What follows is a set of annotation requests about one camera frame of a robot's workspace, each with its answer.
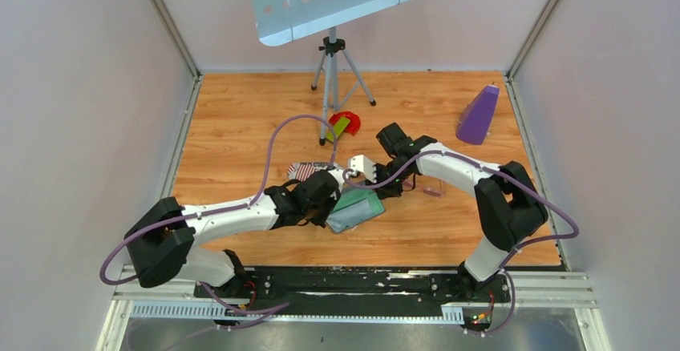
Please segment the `striped printed glasses pouch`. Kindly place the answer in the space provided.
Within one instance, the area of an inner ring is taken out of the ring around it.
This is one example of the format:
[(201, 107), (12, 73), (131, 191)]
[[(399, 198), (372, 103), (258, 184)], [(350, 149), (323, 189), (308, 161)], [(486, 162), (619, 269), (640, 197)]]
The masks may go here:
[(287, 176), (289, 180), (304, 181), (317, 171), (326, 170), (328, 167), (330, 167), (330, 163), (328, 162), (296, 162), (288, 166)]

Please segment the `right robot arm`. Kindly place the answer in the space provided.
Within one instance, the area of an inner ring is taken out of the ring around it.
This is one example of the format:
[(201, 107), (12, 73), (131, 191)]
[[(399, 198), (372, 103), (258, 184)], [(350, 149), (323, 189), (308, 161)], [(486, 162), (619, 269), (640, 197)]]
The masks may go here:
[(484, 163), (445, 147), (430, 136), (412, 139), (397, 123), (384, 127), (376, 139), (390, 157), (377, 164), (375, 178), (381, 199), (400, 197), (403, 183), (413, 176), (428, 176), (450, 184), (476, 200), (482, 239), (460, 265), (458, 290), (477, 301), (490, 289), (490, 279), (503, 267), (511, 251), (533, 235), (548, 219), (524, 166)]

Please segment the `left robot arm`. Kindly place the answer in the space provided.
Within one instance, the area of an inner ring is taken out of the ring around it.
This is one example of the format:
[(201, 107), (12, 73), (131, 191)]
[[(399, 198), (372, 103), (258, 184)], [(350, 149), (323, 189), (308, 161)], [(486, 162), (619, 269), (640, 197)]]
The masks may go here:
[(235, 252), (213, 252), (203, 244), (299, 224), (324, 227), (341, 197), (342, 173), (341, 167), (324, 168), (306, 180), (290, 180), (259, 196), (219, 204), (159, 200), (124, 236), (139, 285), (155, 288), (178, 278), (205, 282), (226, 297), (239, 296), (246, 278)]

